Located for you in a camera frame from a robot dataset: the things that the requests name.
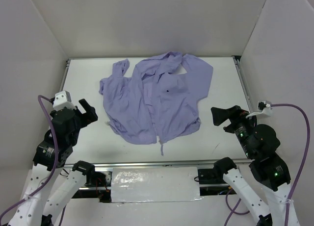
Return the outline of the lavender zip-up jacket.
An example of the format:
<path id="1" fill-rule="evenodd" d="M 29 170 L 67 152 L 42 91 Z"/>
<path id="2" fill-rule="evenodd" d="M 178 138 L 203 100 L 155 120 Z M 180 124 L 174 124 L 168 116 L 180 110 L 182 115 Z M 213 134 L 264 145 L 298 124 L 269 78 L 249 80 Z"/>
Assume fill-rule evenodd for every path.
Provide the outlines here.
<path id="1" fill-rule="evenodd" d="M 180 52 L 138 62 L 131 77 L 127 59 L 100 80 L 99 93 L 114 133 L 135 145 L 161 145 L 199 130 L 198 102 L 209 94 L 213 66 Z"/>

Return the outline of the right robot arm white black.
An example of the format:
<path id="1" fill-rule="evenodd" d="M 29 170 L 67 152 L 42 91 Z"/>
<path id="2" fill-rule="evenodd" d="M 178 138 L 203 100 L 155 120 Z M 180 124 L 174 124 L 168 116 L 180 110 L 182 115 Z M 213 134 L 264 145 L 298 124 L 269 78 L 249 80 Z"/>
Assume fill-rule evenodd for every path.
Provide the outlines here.
<path id="1" fill-rule="evenodd" d="M 299 225 L 293 202 L 288 197 L 292 189 L 288 166 L 276 153 L 280 141 L 275 130 L 257 124 L 255 115 L 237 105 L 228 109 L 212 107 L 211 113 L 215 126 L 230 121 L 223 129 L 236 135 L 246 157 L 252 161 L 251 173 L 261 184 L 267 201 L 256 194 L 229 157 L 214 163 L 214 179 L 233 188 L 258 226 Z"/>

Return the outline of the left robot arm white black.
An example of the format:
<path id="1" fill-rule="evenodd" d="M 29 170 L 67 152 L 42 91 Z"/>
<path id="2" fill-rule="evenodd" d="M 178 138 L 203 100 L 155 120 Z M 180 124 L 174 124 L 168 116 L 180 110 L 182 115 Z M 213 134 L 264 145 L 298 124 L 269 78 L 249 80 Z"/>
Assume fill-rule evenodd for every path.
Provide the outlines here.
<path id="1" fill-rule="evenodd" d="M 97 121 L 94 107 L 85 99 L 79 100 L 85 112 L 69 101 L 54 97 L 49 100 L 53 111 L 42 110 L 50 129 L 36 148 L 33 167 L 23 198 L 6 209 L 1 216 L 12 209 L 16 213 L 8 222 L 9 226 L 53 226 L 62 221 L 71 198 L 83 185 L 91 186 L 96 181 L 95 166 L 85 161 L 75 163 L 64 182 L 52 193 L 52 187 L 60 175 L 65 162 L 77 144 L 82 128 Z"/>

